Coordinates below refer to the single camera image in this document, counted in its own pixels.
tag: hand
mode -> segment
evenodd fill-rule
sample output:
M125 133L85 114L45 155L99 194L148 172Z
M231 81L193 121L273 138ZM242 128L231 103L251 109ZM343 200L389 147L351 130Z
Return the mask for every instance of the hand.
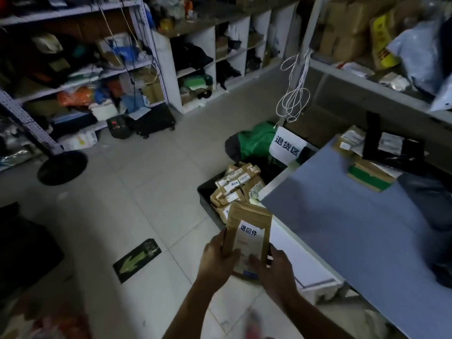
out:
M234 250L227 258L222 256L221 246L225 232L226 230L222 230L214 236L204 248L195 281L198 285L202 285L204 290L210 291L212 295L226 283L232 274L235 263L240 258L240 249Z
M259 280L268 296L280 307L297 299L299 293L295 284L292 264L282 250L277 250L270 244L273 262L267 268L256 256L250 255L250 263L257 272Z

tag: black round base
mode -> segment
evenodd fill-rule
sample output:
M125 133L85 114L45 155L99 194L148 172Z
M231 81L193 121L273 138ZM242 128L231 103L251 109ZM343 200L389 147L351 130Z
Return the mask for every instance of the black round base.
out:
M88 158L79 151L63 152L50 157L37 172L37 179L45 185L60 185L79 176L88 164Z

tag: forearm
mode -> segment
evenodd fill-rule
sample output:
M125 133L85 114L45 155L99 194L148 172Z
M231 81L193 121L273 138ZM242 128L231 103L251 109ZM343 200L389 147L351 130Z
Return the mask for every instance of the forearm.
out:
M353 339L298 293L281 308L305 339Z
M213 292L195 281L162 339L199 339Z

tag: coiled white cord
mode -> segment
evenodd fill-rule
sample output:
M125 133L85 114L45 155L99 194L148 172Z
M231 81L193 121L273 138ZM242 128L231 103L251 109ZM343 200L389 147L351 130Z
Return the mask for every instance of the coiled white cord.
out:
M287 58L282 64L281 64L281 71L286 71L291 68L290 75L289 75L289 86L287 87L286 94L278 101L278 104L276 105L276 114L280 117L283 117L287 120L287 122L294 122L298 119L300 114L302 113L303 109L306 107L306 105L309 102L309 99L311 98L311 93L308 89L304 87L306 76L308 74L309 69L309 61L311 60L311 53L312 49L309 49L305 56L304 56L304 66L303 66L303 72L300 76L300 80L298 81L298 85L294 90L290 90L290 83L292 81L293 77L293 71L295 69L295 65L297 63L298 55L291 56ZM284 68L284 64L287 61L290 61L291 59L295 58L295 61L288 67ZM308 97L306 102L302 105L302 97L304 92L308 93ZM279 105L281 104L281 107L283 109L283 113L280 113L278 110Z

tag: metal shelving unit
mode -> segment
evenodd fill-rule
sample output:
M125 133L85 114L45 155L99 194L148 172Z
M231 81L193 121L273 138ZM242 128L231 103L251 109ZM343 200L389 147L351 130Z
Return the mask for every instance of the metal shelving unit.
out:
M19 97L17 99L14 99L10 95L8 95L7 92L0 89L0 104L2 104L6 109L8 109L12 114L14 114L22 123L22 125L46 148L48 148L53 154L59 154L64 152L61 145L52 139L49 134L42 129L41 126L37 124L37 122L28 114L23 108L22 103L38 99L43 96L48 96L55 94L59 91L65 90L70 87L83 85L86 83L89 83L93 80L103 79L107 77L111 77L117 74L120 74L122 72L126 72L127 70L133 70L137 68L141 68L144 66L148 66L153 62L154 65L157 65L160 67L160 63L158 62L158 57L156 55L155 50L155 44L154 39L152 36L152 32L149 27L149 23L146 16L145 11L145 5L143 0L128 0L123 1L120 3L103 3L100 5L93 4L88 6L81 6L81 7L75 7L75 8L69 8L69 9L61 9L57 11L45 11L45 12L37 12L34 14L26 15L26 16L9 16L3 19L0 19L0 27L6 27L6 26L12 26L16 24L24 24L24 23L30 23L30 22L36 22L36 21L42 21L42 20L49 20L53 18L61 18L65 16L74 16L74 15L80 15L80 14L87 14L92 12L98 12L100 9L103 11L112 10L112 9L128 9L130 16L132 18L133 27L135 29L137 37L146 45L148 46L151 51L153 57L148 57L148 59L135 62L134 64L128 65L127 69L123 70L113 70L113 69L106 69L104 70L99 76L92 78L92 79L82 79L76 82L67 83L64 85L61 85L59 88L56 89L42 89L36 93L33 93L31 95L26 95L23 97ZM162 102L157 102L153 105L156 106L158 104L161 104L163 102L168 103L168 97L166 94L165 85L163 83L163 79L161 75L159 74L159 81L162 87L163 95L165 97L165 100ZM105 121L100 121L95 125L90 126L94 130L99 130L101 128L106 127Z
M304 65L303 57L305 56L305 54L307 53L307 51L310 48L311 41L314 36L314 31L317 27L317 22L318 22L318 19L320 16L320 11L321 11L323 5L324 5L324 0L315 0L315 2L314 2L311 16L309 18L307 30L306 30L305 36L303 38L302 47L300 49L300 54L297 59L297 66L294 71L295 76L301 76L301 72L302 72L303 65ZM430 104L421 99L418 99L418 98L408 95L406 93L395 91L391 88L385 87L383 85L380 85L380 84L370 81L368 79L358 77L348 71L337 69L334 66L321 62L320 60L316 59L315 56L311 56L311 61L310 61L309 67L323 73L323 76L320 80L317 90L315 91L316 96L319 95L319 90L322 88L322 86L325 83L325 80L328 78L328 76L333 76L333 77L341 79L345 82L354 84L360 88L369 90L373 93L386 97L387 99L398 102L398 103L400 103L404 106L407 106L409 108L412 108L418 112L427 114L428 110L430 109ZM298 80L299 79L292 79L290 87L294 89L298 84ZM437 111L437 112L428 113L428 115L431 117L434 117L438 120L441 120L443 122L446 122L448 124L452 124L452 112Z

